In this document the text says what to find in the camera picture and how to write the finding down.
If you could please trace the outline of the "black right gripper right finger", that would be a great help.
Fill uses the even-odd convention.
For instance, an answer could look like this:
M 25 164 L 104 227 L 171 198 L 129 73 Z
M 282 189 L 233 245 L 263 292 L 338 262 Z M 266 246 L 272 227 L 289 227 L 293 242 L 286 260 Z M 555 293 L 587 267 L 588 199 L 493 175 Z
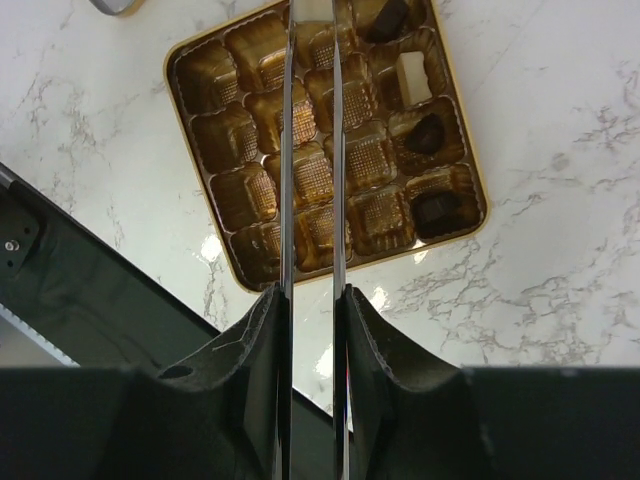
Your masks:
M 365 479 L 635 479 L 639 372 L 457 367 L 345 292 L 356 458 Z

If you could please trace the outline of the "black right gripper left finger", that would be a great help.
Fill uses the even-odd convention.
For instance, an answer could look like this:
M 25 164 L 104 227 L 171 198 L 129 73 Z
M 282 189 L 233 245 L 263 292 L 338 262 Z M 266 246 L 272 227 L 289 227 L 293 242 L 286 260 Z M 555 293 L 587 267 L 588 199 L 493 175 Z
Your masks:
M 152 376 L 1 372 L 5 479 L 269 479 L 276 464 L 278 286 L 239 323 Z

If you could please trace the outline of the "metal tongs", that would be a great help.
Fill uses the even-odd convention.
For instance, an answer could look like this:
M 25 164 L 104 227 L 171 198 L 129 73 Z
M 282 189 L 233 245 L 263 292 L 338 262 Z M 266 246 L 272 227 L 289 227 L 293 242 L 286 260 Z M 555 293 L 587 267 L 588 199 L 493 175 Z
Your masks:
M 280 140 L 280 287 L 293 311 L 294 269 L 333 277 L 334 476 L 350 476 L 346 307 L 346 153 L 340 4 L 334 21 L 297 23 L 288 7 Z

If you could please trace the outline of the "dark square chocolate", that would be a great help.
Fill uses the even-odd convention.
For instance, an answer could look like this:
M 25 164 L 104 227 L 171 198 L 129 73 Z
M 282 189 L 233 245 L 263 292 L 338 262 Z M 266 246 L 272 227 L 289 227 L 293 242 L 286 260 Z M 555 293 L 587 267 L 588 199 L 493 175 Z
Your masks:
M 430 238 L 453 231 L 461 205 L 459 197 L 452 192 L 418 195 L 410 205 L 416 234 Z

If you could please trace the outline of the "dark heart chocolate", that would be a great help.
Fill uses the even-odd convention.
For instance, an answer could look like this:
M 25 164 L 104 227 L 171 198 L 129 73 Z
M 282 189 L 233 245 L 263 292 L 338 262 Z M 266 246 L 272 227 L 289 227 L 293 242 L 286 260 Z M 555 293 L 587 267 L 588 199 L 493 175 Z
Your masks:
M 435 113 L 423 117 L 409 132 L 404 146 L 415 153 L 433 155 L 445 141 L 445 127 L 442 119 Z

